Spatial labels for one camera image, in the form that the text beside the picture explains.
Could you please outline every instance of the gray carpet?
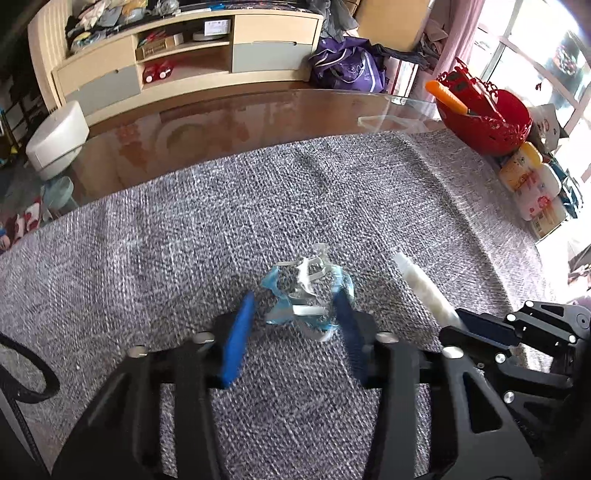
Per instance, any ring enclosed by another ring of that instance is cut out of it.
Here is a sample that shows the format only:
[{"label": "gray carpet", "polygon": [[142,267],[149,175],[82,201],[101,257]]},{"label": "gray carpet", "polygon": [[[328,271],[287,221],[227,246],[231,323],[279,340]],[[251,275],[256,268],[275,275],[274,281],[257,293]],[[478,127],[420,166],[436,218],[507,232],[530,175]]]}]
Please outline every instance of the gray carpet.
[{"label": "gray carpet", "polygon": [[[259,318],[242,375],[213,401],[231,478],[360,478],[378,392],[351,379],[340,337],[314,343],[260,317],[273,301],[262,276],[316,242],[351,273],[357,307],[422,348],[438,348],[438,327],[402,280],[397,251],[457,307],[505,314],[552,299],[509,194],[449,131],[320,138],[177,171],[87,205],[0,257],[0,330],[62,382],[54,399],[24,407],[48,461],[129,346],[177,345],[252,288]],[[0,353],[16,376],[39,382]],[[424,393],[417,472],[427,460]]]}]

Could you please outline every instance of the cardboard box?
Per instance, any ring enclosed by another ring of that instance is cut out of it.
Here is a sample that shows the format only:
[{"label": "cardboard box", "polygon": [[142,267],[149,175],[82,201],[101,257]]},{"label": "cardboard box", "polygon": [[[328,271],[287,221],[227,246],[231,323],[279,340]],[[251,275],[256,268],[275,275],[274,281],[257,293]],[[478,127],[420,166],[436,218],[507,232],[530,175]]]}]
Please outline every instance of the cardboard box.
[{"label": "cardboard box", "polygon": [[176,35],[171,35],[169,37],[164,37],[159,40],[151,41],[150,43],[146,43],[146,45],[142,45],[141,47],[136,48],[135,58],[137,60],[146,59],[150,55],[154,55],[168,48],[180,45],[181,43],[183,43],[183,41],[184,40],[182,33],[177,33]]}]

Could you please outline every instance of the wooden cabinet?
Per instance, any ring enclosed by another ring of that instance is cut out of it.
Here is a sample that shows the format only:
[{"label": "wooden cabinet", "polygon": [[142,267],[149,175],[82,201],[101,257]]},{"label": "wooden cabinet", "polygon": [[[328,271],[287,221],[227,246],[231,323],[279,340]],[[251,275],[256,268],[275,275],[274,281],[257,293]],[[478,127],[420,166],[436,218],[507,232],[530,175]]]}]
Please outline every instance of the wooden cabinet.
[{"label": "wooden cabinet", "polygon": [[71,57],[63,67],[54,72],[63,96],[107,73],[134,65],[136,46],[136,37],[130,35],[105,44],[86,55]]},{"label": "wooden cabinet", "polygon": [[234,44],[262,41],[290,41],[312,45],[318,20],[290,15],[237,15]]},{"label": "wooden cabinet", "polygon": [[[131,27],[65,58],[63,42],[57,45],[63,29],[56,29],[52,23],[56,10],[49,8],[52,6],[61,11],[70,8],[70,1],[50,0],[29,26],[37,82],[45,92],[44,99],[45,94],[53,95],[55,91],[52,100],[58,107],[71,100],[80,102],[89,125],[151,102],[199,90],[241,83],[307,80],[307,59],[318,44],[323,22],[321,15],[272,9],[188,12]],[[186,41],[150,59],[136,59],[138,40],[150,31],[166,27],[178,31],[192,21],[216,19],[232,22],[232,32],[225,38]],[[144,85],[143,69],[164,59],[173,64],[170,77]]]}]

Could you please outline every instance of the drawer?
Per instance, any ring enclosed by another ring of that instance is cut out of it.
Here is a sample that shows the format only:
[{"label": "drawer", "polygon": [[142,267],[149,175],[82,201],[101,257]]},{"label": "drawer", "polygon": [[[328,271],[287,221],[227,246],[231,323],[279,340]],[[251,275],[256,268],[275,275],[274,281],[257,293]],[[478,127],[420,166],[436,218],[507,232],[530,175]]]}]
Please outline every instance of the drawer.
[{"label": "drawer", "polygon": [[290,15],[236,15],[234,43],[294,41],[312,45],[318,20]]},{"label": "drawer", "polygon": [[79,53],[73,60],[57,71],[61,92],[65,96],[91,80],[104,74],[135,64],[137,39],[129,35],[87,54]]},{"label": "drawer", "polygon": [[311,44],[295,42],[234,44],[232,73],[299,70],[306,66],[311,53]]},{"label": "drawer", "polygon": [[141,92],[135,65],[107,73],[66,95],[66,101],[78,100],[84,116]]}]

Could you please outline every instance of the white cylindrical object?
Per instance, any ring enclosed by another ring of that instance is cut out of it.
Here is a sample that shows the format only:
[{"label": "white cylindrical object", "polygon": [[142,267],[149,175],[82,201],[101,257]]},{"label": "white cylindrical object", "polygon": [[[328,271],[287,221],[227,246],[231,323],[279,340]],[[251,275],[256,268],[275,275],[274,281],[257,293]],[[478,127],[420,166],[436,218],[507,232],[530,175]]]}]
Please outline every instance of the white cylindrical object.
[{"label": "white cylindrical object", "polygon": [[42,180],[67,168],[88,137],[88,124],[77,101],[48,116],[27,144],[27,157]]},{"label": "white cylindrical object", "polygon": [[513,194],[519,214],[524,220],[538,215],[560,193],[562,185],[554,170],[546,164],[536,168]]},{"label": "white cylindrical object", "polygon": [[505,163],[499,172],[499,180],[510,191],[521,187],[527,177],[542,165],[542,155],[530,142],[525,142]]},{"label": "white cylindrical object", "polygon": [[433,314],[439,325],[442,327],[453,326],[465,330],[464,324],[452,304],[449,303],[448,299],[445,298],[421,267],[402,253],[396,254],[394,261],[402,272],[404,280],[406,280],[419,300],[423,302],[423,305]]},{"label": "white cylindrical object", "polygon": [[568,213],[560,197],[556,197],[531,221],[531,227],[538,238],[544,238],[566,220]]}]

